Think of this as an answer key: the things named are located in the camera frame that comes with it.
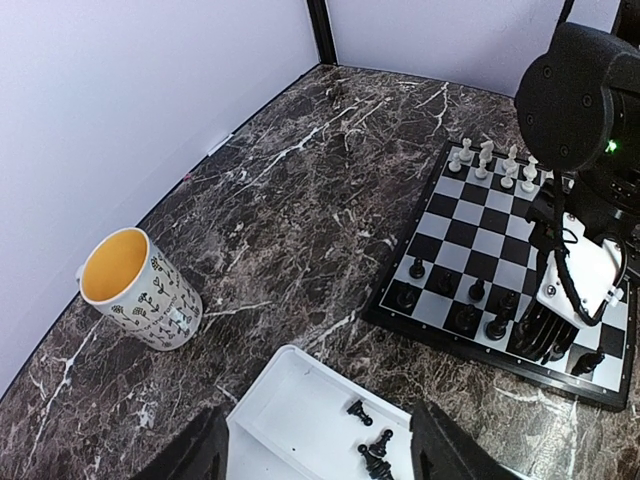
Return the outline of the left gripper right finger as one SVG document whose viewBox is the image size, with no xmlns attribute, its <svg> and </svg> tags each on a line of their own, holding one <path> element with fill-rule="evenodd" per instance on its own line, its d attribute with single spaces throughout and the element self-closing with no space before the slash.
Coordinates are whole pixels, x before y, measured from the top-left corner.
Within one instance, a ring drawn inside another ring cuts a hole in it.
<svg viewBox="0 0 640 480">
<path fill-rule="evenodd" d="M 410 431 L 415 479 L 518 479 L 432 401 L 416 403 Z"/>
</svg>

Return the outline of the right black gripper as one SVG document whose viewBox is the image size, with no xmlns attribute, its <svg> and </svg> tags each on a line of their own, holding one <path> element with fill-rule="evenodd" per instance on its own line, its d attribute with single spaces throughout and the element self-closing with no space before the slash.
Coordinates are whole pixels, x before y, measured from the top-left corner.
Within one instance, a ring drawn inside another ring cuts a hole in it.
<svg viewBox="0 0 640 480">
<path fill-rule="evenodd" d="M 536 300 L 514 323 L 507 351 L 532 362 L 561 360 L 575 340 L 575 327 Z"/>
</svg>

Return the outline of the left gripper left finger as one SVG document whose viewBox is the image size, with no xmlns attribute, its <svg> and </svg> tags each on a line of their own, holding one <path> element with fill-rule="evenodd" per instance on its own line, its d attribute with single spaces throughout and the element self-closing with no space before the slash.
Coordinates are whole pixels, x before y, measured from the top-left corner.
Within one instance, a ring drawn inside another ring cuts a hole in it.
<svg viewBox="0 0 640 480">
<path fill-rule="evenodd" d="M 204 408 L 140 472 L 142 479 L 226 479 L 229 430 L 220 407 Z"/>
</svg>

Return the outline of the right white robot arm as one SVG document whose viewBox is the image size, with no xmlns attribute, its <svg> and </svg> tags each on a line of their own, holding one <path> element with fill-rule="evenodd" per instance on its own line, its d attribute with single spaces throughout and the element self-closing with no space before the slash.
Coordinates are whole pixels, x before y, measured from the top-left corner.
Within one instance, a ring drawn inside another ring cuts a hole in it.
<svg viewBox="0 0 640 480">
<path fill-rule="evenodd" d="M 639 276 L 639 5 L 610 32 L 558 21 L 514 104 L 530 153 L 550 172 L 526 212 L 536 282 L 514 350 L 561 359 Z"/>
</svg>

